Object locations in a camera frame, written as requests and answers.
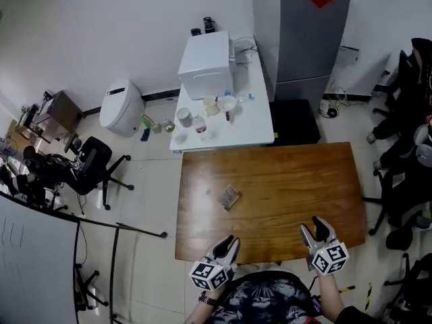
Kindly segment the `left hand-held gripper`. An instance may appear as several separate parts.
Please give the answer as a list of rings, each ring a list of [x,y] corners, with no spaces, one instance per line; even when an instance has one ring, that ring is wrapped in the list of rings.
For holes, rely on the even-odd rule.
[[[207,248],[205,257],[195,261],[189,278],[200,290],[214,292],[232,280],[232,264],[236,261],[240,249],[240,239],[228,235]],[[223,264],[214,261],[222,258]]]

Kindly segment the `small tan paper packet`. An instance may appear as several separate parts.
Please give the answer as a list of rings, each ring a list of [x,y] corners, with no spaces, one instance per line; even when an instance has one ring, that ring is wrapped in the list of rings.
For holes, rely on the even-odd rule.
[[[217,198],[217,202],[226,211],[229,211],[235,203],[241,198],[241,192],[236,190],[231,184],[223,191],[223,193]]]

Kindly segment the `person's left forearm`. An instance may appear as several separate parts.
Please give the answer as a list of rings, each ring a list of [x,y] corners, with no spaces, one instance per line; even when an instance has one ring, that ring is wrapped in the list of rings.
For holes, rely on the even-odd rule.
[[[214,299],[218,299],[219,301],[219,298],[221,297],[223,290],[218,290],[214,292],[210,292],[210,291],[205,291],[205,292],[207,293],[208,296]],[[208,306],[198,301],[192,313],[184,321],[184,324],[204,324],[214,312],[216,305]]]

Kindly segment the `dark metal wristwatch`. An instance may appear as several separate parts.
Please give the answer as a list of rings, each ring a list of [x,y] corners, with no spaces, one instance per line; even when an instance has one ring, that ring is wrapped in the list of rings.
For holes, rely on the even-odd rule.
[[[215,306],[217,304],[218,299],[214,299],[208,296],[207,293],[203,291],[200,293],[198,297],[198,301],[208,306]]]

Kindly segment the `person's patterned dark shirt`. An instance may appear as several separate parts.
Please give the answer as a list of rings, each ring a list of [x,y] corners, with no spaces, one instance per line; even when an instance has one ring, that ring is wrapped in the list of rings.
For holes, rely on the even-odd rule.
[[[308,288],[286,271],[260,271],[234,280],[205,324],[321,324]],[[385,324],[345,306],[334,324]]]

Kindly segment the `black swivel chair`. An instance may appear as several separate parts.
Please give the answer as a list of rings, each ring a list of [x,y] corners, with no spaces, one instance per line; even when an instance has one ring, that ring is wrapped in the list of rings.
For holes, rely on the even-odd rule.
[[[400,286],[397,294],[385,307],[388,324],[432,324],[432,253],[410,266],[408,253],[402,255],[405,274],[398,281],[384,286]]]

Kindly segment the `red label plastic bottle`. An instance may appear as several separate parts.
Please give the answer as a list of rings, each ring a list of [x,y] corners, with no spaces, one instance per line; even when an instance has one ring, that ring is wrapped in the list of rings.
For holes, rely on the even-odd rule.
[[[207,131],[206,122],[199,114],[196,114],[192,117],[192,125],[197,134],[204,134]]]

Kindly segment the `grey neck pillow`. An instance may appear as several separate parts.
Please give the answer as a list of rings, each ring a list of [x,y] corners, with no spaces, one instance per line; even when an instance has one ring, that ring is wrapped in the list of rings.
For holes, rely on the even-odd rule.
[[[414,133],[415,155],[417,161],[428,168],[432,168],[432,125],[419,126]]]

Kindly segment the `white wide cup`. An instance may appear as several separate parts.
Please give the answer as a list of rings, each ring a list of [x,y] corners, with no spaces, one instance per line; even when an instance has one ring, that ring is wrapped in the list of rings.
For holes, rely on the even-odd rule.
[[[233,96],[224,96],[217,100],[217,106],[222,112],[230,112],[236,108],[238,101]]]

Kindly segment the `black office chair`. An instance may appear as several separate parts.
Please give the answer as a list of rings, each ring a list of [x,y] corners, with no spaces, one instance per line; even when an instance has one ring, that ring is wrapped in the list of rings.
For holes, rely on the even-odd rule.
[[[107,189],[109,182],[119,186],[134,190],[131,184],[125,184],[115,179],[112,174],[123,161],[131,161],[130,155],[122,155],[111,167],[108,163],[112,157],[111,148],[101,140],[91,136],[77,149],[72,141],[65,146],[65,152],[72,151],[76,158],[70,166],[71,175],[68,176],[67,183],[77,194],[87,195],[102,184],[102,201],[104,209],[109,211],[110,205],[107,203]]]

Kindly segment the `white rounded floor appliance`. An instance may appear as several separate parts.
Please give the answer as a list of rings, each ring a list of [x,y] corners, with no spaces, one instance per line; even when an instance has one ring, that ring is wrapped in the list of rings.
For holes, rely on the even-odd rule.
[[[104,96],[99,121],[114,134],[130,138],[138,131],[144,110],[145,103],[134,83],[117,79]]]

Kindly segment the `white box-shaped appliance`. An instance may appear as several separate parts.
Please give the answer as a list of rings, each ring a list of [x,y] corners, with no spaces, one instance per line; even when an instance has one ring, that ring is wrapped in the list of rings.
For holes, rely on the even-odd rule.
[[[178,76],[188,96],[199,100],[233,93],[236,66],[234,45],[227,30],[191,36]]]

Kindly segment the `tall grey refrigerator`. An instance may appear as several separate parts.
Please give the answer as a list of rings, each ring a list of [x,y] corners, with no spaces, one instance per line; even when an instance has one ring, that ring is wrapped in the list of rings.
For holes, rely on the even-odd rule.
[[[342,41],[350,0],[252,0],[254,38],[271,101],[304,99],[318,112]]]

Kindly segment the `brown cabinet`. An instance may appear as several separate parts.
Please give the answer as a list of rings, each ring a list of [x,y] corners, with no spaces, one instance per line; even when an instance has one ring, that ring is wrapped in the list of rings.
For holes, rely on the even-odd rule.
[[[44,111],[36,115],[33,122],[43,130],[44,138],[60,139],[67,133],[73,134],[82,118],[85,118],[85,114],[61,90],[53,95],[44,106]]]

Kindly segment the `white wall box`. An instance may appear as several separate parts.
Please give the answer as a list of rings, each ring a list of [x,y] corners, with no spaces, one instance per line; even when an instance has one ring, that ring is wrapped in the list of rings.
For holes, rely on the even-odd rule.
[[[342,65],[353,65],[358,61],[359,56],[359,49],[340,46],[337,54],[337,61]]]

